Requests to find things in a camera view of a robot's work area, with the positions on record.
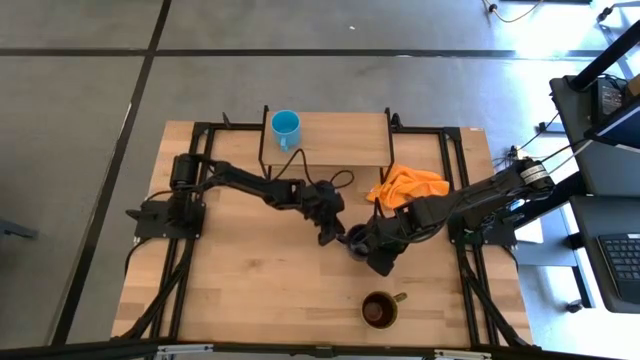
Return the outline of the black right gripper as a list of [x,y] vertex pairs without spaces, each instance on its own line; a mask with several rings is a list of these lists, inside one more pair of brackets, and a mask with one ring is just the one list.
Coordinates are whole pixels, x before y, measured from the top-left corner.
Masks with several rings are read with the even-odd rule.
[[379,201],[374,202],[373,215],[362,225],[359,234],[369,243],[360,245],[361,257],[377,274],[386,277],[394,268],[397,257],[410,244],[425,240],[425,232],[412,229],[408,214],[403,210],[393,217],[385,217]]

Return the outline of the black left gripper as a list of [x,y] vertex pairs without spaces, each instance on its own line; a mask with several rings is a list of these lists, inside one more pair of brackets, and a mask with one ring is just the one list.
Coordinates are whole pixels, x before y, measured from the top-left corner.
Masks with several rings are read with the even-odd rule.
[[318,244],[325,246],[334,238],[340,243],[346,243],[346,230],[338,218],[338,214],[345,210],[345,203],[334,185],[322,180],[315,185],[304,187],[301,194],[300,212],[306,220],[311,220],[315,226],[320,227]]

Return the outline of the black mug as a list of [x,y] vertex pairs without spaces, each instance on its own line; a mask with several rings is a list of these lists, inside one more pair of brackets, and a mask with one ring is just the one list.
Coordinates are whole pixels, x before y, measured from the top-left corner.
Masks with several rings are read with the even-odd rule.
[[350,256],[352,258],[354,258],[356,261],[361,261],[364,262],[366,260],[364,260],[361,257],[361,253],[360,253],[360,245],[362,243],[369,243],[368,238],[363,238],[360,234],[359,231],[361,230],[363,224],[358,224],[353,226],[347,233],[346,236],[348,237],[348,240],[346,243],[343,243]]

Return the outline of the large olive brown mug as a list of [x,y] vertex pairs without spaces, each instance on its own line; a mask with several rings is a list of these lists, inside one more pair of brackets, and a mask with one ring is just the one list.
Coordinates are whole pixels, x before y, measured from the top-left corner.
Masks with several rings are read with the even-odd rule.
[[372,292],[362,301],[361,317],[368,326],[374,329],[387,329],[397,320],[398,304],[407,298],[406,292],[396,295],[383,291]]

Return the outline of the small blue cup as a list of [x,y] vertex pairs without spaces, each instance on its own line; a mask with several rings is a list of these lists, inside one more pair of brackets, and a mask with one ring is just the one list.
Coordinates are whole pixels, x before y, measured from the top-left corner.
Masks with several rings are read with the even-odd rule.
[[281,110],[271,117],[271,130],[279,149],[288,152],[301,141],[301,119],[292,110]]

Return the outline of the wooden shelf with black legs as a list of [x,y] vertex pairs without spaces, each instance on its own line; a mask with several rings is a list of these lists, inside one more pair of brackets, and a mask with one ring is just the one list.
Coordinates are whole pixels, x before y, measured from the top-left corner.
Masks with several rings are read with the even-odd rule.
[[391,120],[387,111],[296,112],[301,119],[301,141],[288,152],[279,149],[271,117],[281,110],[264,110],[258,162],[268,177],[329,178],[340,170],[380,170],[395,162]]

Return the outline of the orange cloth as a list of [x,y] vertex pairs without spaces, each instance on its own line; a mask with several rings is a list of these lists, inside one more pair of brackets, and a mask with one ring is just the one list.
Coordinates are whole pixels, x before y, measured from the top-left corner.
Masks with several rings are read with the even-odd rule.
[[382,207],[395,209],[419,197],[445,196],[449,190],[450,183],[435,172],[394,165],[386,181],[375,185],[366,199],[371,203],[378,200]]

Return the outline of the white paper sheet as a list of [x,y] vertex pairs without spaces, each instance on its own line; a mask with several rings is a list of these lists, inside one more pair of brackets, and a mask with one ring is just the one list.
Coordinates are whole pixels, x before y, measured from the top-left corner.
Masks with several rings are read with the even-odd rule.
[[518,242],[528,242],[528,243],[543,243],[544,235],[543,228],[540,219],[532,221],[527,225],[524,225],[514,231],[516,240]]

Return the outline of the dark grey desk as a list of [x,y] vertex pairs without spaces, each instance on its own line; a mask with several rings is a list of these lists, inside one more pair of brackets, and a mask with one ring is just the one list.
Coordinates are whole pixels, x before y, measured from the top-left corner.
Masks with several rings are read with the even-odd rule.
[[568,198],[604,307],[613,313],[640,314],[640,304],[622,300],[600,250],[599,235],[640,234],[640,153],[585,137],[591,127],[591,95],[571,89],[566,78],[549,82],[584,184]]

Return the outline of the black keyboard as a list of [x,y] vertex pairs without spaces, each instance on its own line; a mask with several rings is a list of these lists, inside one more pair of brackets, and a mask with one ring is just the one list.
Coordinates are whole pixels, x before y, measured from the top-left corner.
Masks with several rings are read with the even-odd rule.
[[596,242],[618,297],[640,305],[640,233],[599,235]]

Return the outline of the black electronics box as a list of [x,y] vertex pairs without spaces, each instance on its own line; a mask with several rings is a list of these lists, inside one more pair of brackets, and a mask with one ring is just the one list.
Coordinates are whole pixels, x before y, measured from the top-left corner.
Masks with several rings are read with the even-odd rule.
[[599,123],[616,111],[624,97],[624,85],[615,77],[601,77],[591,87],[591,121]]

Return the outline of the black monitor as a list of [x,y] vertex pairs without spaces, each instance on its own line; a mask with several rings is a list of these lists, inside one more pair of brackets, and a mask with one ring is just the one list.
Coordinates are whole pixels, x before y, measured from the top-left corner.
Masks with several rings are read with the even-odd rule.
[[633,97],[599,123],[584,137],[617,148],[640,153],[640,95]]

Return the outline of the grey chair base leg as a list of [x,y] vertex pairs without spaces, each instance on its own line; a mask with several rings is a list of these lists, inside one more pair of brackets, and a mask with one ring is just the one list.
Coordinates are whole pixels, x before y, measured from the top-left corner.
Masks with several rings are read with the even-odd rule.
[[34,238],[38,232],[17,223],[0,219],[0,238],[5,235],[15,235],[22,238]]

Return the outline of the black aluminium rig frame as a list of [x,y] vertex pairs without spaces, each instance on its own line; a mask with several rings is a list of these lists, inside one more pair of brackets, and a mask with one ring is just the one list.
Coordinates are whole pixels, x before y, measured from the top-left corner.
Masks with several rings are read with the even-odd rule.
[[[143,201],[166,200],[174,158],[199,154],[265,179],[331,182],[344,199],[338,214],[346,233],[372,217],[366,182],[391,171],[340,170],[329,178],[309,174],[268,177],[258,162],[262,123],[169,122]],[[449,193],[468,187],[471,152],[426,128],[424,151],[444,171]],[[527,343],[487,295],[463,240],[451,240],[455,217],[481,222],[493,203],[451,217],[431,239],[408,246],[383,277],[352,258],[336,239],[318,244],[319,228],[296,210],[276,210],[260,198],[217,186],[203,194],[197,239],[134,236],[123,299],[125,315],[107,341],[0,351],[0,360],[123,360],[179,353],[274,352],[333,357],[411,356],[481,360],[539,360],[548,352]],[[375,291],[408,298],[384,330],[361,317]]]

